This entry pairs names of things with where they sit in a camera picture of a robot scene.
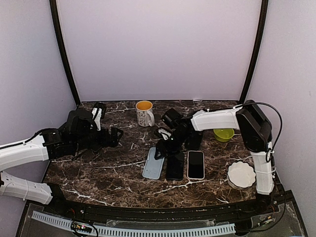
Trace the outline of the purple-edged black smartphone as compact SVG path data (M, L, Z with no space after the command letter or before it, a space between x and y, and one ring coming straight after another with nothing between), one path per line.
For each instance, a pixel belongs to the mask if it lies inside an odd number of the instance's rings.
M184 154L182 152L167 157L166 180L182 181L184 174Z

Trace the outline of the light blue phone case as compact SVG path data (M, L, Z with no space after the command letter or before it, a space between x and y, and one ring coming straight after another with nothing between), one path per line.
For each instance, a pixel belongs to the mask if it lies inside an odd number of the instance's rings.
M160 178L164 158L155 159L155 153L156 147L151 147L148 152L148 156L142 173L142 176L144 178L153 180L158 180Z

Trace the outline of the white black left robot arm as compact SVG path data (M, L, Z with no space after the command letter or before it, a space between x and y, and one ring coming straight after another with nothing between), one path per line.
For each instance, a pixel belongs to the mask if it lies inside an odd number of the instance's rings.
M59 128L45 128L31 138L4 145L0 148L0 194L23 200L32 200L50 207L59 215L66 215L70 205L64 200L59 185L36 183L18 178L6 172L19 165L75 156L82 150L98 151L101 148L116 147L123 131L116 127L101 127L104 110L94 108L73 110L67 121Z

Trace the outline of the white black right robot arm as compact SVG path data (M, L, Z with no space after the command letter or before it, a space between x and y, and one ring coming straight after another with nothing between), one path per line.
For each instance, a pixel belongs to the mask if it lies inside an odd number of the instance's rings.
M271 206L270 195L274 189L272 170L272 124L259 103L248 100L242 105L218 110L199 110L183 116L169 109L162 121L172 130L167 139L156 144L156 159L167 157L181 150L183 143L193 135L210 129L239 130L245 147L250 151L257 178L256 192L262 196L253 201L252 210L263 214Z

